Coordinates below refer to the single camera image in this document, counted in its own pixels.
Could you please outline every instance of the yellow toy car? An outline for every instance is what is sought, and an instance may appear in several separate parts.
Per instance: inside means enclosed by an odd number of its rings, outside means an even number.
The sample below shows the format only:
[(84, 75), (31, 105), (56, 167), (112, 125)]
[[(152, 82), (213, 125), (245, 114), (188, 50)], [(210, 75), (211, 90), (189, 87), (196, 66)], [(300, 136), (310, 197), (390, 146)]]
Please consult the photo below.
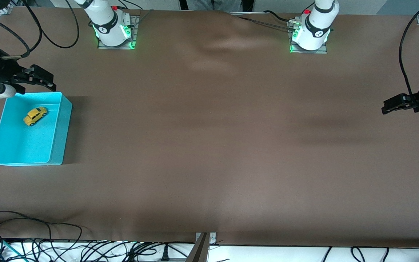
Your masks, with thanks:
[(27, 116), (24, 117), (24, 122), (27, 126), (33, 126), (37, 121), (39, 121), (47, 113), (48, 113), (48, 109), (42, 106), (33, 108), (27, 113)]

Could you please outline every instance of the white floor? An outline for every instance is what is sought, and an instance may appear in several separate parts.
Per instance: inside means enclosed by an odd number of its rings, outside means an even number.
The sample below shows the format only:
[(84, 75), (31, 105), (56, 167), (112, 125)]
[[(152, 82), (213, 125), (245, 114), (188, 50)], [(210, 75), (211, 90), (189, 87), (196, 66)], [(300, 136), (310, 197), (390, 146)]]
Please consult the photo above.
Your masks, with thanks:
[[(60, 243), (55, 242), (53, 244), (55, 247), (70, 247), (71, 243)], [(84, 245), (84, 243), (76, 244), (75, 246)], [(103, 247), (100, 251), (107, 251), (111, 247), (115, 246), (116, 243), (108, 244)], [(12, 243), (11, 246), (22, 253), (20, 243)], [(191, 244), (172, 244), (173, 247), (181, 250), (185, 254), (188, 254), (192, 249)], [(31, 250), (31, 244), (24, 244), (26, 252)], [(50, 247), (49, 243), (43, 243), (43, 248)], [(63, 255), (64, 260), (67, 262), (79, 262), (80, 261), (80, 252), (83, 247), (78, 249), (73, 249), (66, 252)], [(156, 261), (161, 259), (163, 255), (163, 246), (157, 247), (157, 252), (154, 255), (150, 256), (140, 256), (140, 261)], [(253, 247), (253, 246), (211, 246), (208, 254), (208, 262), (219, 262), (222, 260), (229, 259), (229, 262), (321, 262), (324, 257), (324, 254), (327, 251), (327, 247)], [(361, 248), (363, 255), (367, 262), (381, 262), (385, 253), (385, 249), (379, 248)], [(48, 253), (53, 254), (53, 257), (56, 255), (53, 253), (52, 249)], [(121, 255), (125, 254), (126, 250), (123, 245), (118, 246), (116, 249), (113, 249), (108, 255)], [(5, 249), (3, 253), (4, 257), (14, 257), (17, 254), (11, 251), (9, 248)], [(95, 258), (99, 257), (98, 254), (93, 254), (88, 258), (88, 261), (92, 261)], [(172, 249), (169, 249), (170, 258), (180, 258), (183, 257), (178, 252), (175, 252)], [(123, 257), (110, 258), (109, 262), (120, 262)], [(50, 259), (47, 255), (42, 255), (40, 261), (49, 262)], [(355, 259), (351, 256), (349, 247), (334, 247), (327, 257), (328, 262), (356, 262)], [(419, 262), (419, 249), (390, 249), (389, 255), (386, 259), (386, 262)]]

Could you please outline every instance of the brown table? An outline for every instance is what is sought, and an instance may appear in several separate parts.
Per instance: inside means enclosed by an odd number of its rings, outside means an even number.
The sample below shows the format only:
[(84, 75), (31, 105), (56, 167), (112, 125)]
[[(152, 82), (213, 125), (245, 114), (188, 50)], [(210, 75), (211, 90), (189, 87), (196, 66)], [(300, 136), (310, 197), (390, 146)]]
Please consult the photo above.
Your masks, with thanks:
[[(64, 164), (0, 166), (0, 210), (83, 225), (83, 239), (419, 246), (419, 114), (380, 111), (406, 92), (408, 16), (340, 15), (328, 54), (306, 55), (285, 32), (197, 11), (152, 11), (136, 50), (98, 50), (75, 11), (74, 48), (43, 39), (20, 60), (53, 73), (73, 104)], [(68, 9), (35, 13), (58, 43), (75, 38)], [(24, 8), (1, 21), (35, 42)], [(0, 48), (23, 52), (2, 29)], [(417, 91), (419, 25), (404, 63)], [(47, 237), (26, 223), (0, 232)]]

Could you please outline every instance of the blue plastic bin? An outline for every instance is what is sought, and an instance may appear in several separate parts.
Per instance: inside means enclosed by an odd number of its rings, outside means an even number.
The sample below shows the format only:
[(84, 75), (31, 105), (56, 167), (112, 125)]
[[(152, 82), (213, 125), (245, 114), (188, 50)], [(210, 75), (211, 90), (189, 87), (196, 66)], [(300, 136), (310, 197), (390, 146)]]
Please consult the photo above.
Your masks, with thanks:
[[(43, 106), (48, 114), (34, 126), (23, 118)], [(61, 92), (16, 94), (7, 98), (0, 121), (0, 165), (62, 164), (72, 103)]]

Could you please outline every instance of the cable connector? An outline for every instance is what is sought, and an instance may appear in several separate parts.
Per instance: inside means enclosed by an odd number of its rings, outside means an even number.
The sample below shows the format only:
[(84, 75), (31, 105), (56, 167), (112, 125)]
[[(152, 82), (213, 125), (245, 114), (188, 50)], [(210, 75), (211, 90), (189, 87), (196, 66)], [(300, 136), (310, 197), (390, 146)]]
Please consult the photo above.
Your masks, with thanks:
[(161, 261), (169, 261), (168, 245), (167, 244), (164, 246), (163, 257), (161, 257)]

